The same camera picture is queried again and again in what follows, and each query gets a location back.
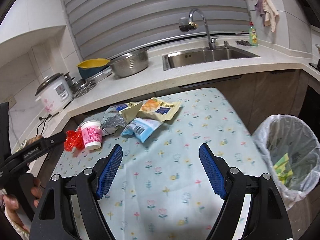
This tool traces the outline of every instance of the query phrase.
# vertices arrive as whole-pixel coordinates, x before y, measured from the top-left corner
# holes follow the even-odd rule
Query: human hand
[[[35,207],[38,206],[39,204],[39,199],[42,196],[42,192],[39,188],[40,186],[40,180],[38,178],[33,178],[33,184],[35,185],[34,187],[31,188],[31,194],[35,196],[37,199],[33,201],[33,204]],[[12,196],[12,195],[4,195],[3,196],[3,201],[5,208],[7,210],[7,214],[10,217],[11,221],[15,222],[17,225],[19,225],[21,228],[23,228],[26,231],[30,231],[29,228],[27,228],[19,218],[19,216],[16,213],[16,210],[19,208],[19,202],[18,200]]]

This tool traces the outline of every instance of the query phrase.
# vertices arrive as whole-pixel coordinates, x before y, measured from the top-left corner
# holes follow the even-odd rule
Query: metal colander
[[[112,71],[119,77],[128,77],[146,69],[149,64],[148,49],[137,49],[111,60],[109,65]]]

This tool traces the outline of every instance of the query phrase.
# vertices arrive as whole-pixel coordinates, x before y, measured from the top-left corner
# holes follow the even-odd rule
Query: white countertop
[[[207,47],[206,38],[194,39],[192,41],[177,41],[172,44],[154,47],[148,51],[148,68],[126,78],[117,78],[114,74],[105,78],[94,89],[79,98],[75,98],[61,113],[54,116],[47,124],[43,134],[44,137],[62,131],[63,127],[73,116],[137,96],[196,82],[284,69],[303,69],[320,81],[319,72],[309,66],[309,63],[315,63],[311,58],[291,57],[262,45],[258,47],[246,47],[235,43],[237,40],[247,40],[245,36],[223,37],[219,39],[219,44],[223,44],[223,40],[228,40],[229,44],[233,47],[247,50],[260,57],[207,62],[163,71],[162,55],[187,49]],[[35,133],[36,128],[33,129],[28,138],[33,137]],[[44,160],[45,155],[31,163],[31,173],[36,176]]]

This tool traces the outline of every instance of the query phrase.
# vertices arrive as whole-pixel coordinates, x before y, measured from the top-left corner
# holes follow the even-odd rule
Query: cable
[[[40,121],[42,121],[39,125],[38,125],[38,127],[37,127],[37,134],[36,134],[36,136],[38,136],[38,129],[39,129],[39,127],[41,126],[41,124],[43,124],[44,123],[44,125],[43,125],[43,128],[42,128],[42,131],[41,131],[41,133],[40,133],[40,135],[42,135],[42,133],[43,133],[43,131],[44,131],[44,126],[45,126],[45,122],[51,117],[52,115],[51,114],[48,114],[48,116],[46,117],[46,118],[43,118],[43,117],[39,117],[39,120]]]
[[[36,137],[38,136],[38,129],[39,129],[40,125],[41,125],[41,124],[43,124],[43,123],[44,123],[44,121],[42,121],[42,122],[38,125],[38,127],[37,127],[37,134],[36,134]]]
[[[47,116],[47,118],[44,120],[44,125],[43,125],[42,131],[41,131],[41,135],[42,135],[42,133],[43,133],[43,131],[44,131],[45,122],[46,122],[51,116],[52,116],[52,115],[49,114],[49,115]]]

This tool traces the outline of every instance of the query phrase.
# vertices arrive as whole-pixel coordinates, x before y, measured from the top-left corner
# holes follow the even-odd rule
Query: tablecloth
[[[216,156],[244,174],[260,176],[267,167],[232,106],[215,88],[161,97],[181,107],[173,120],[160,126],[145,143],[120,132],[103,137],[95,151],[63,152],[53,174],[77,175],[106,157],[115,144],[123,160],[110,191],[99,205],[115,238],[206,239],[222,207],[199,160],[199,146],[207,143]],[[102,120],[104,112],[87,117]],[[246,195],[233,239],[241,238],[250,206]],[[74,205],[79,233],[85,230]]]

